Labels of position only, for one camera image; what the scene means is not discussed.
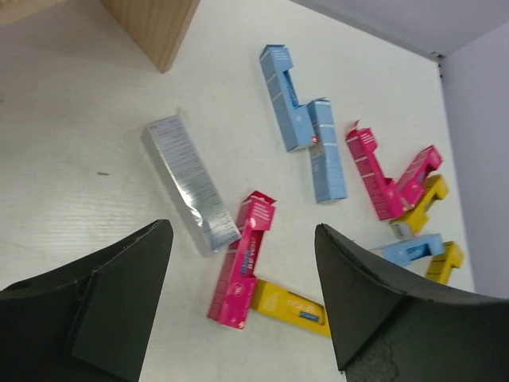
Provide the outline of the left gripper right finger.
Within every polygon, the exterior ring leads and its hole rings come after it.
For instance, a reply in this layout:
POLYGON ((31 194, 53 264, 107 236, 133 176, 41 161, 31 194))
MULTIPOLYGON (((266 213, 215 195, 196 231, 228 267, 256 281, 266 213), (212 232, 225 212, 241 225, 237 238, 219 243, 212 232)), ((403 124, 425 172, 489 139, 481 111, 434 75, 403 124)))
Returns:
POLYGON ((425 279, 327 224, 317 225, 314 247, 347 380, 507 380, 507 300, 425 279))

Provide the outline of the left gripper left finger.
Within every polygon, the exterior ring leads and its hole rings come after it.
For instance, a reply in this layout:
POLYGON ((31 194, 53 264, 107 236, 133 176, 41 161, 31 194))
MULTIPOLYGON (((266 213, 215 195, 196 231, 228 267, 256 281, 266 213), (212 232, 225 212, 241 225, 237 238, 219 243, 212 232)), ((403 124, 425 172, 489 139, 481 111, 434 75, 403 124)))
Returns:
POLYGON ((173 244, 168 220, 1 292, 4 381, 137 381, 173 244))

